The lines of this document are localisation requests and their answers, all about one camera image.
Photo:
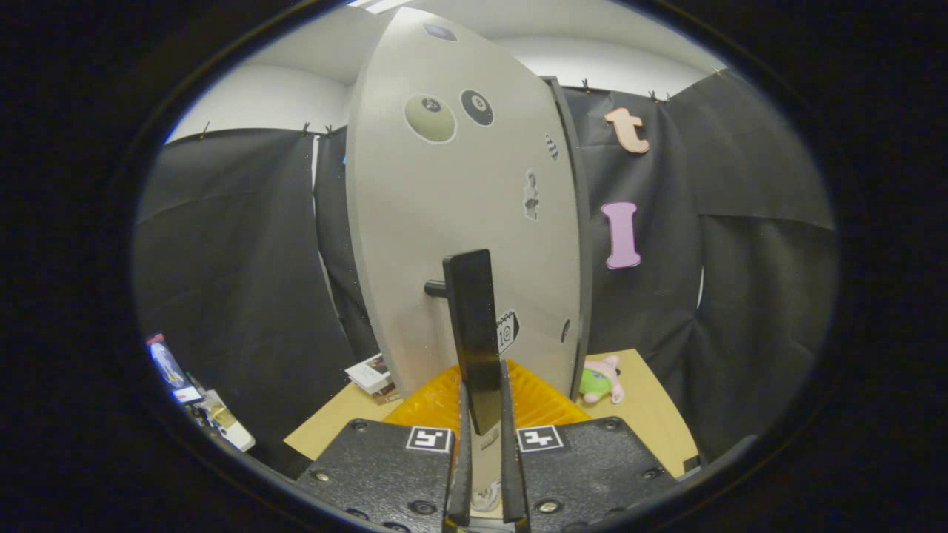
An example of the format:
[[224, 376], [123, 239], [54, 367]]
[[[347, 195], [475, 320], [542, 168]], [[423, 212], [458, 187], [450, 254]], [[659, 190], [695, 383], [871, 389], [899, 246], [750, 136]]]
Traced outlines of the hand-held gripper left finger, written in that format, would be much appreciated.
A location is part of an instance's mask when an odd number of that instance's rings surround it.
[[470, 401], [459, 367], [383, 420], [353, 418], [297, 489], [367, 529], [455, 530], [470, 522]]

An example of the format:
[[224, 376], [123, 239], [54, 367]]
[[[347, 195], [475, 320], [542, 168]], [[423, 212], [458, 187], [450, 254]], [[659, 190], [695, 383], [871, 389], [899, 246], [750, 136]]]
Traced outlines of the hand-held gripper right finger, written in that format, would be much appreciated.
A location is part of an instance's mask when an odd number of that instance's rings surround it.
[[618, 416], [518, 427], [514, 379], [500, 364], [501, 500], [517, 530], [607, 529], [678, 481]]

